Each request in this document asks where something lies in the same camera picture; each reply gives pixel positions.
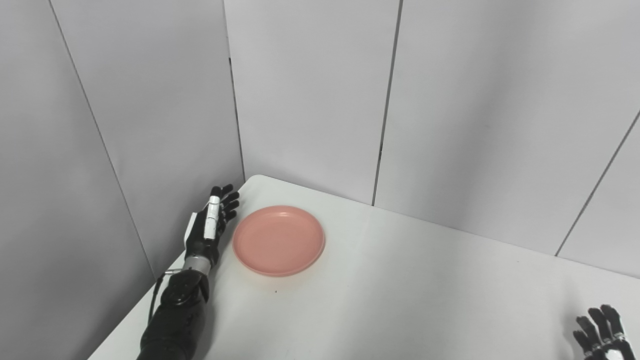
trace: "white table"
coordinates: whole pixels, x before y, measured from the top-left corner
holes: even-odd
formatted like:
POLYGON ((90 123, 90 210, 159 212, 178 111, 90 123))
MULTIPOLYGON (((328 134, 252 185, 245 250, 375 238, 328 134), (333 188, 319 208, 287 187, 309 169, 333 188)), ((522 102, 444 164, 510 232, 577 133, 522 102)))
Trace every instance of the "white table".
MULTIPOLYGON (((309 211, 326 248, 272 278, 227 247, 196 359, 582 359, 574 319, 603 303, 640 335, 639 279, 264 176, 240 192, 241 218, 275 204, 309 211)), ((150 291, 90 360, 135 359, 149 302, 150 291)))

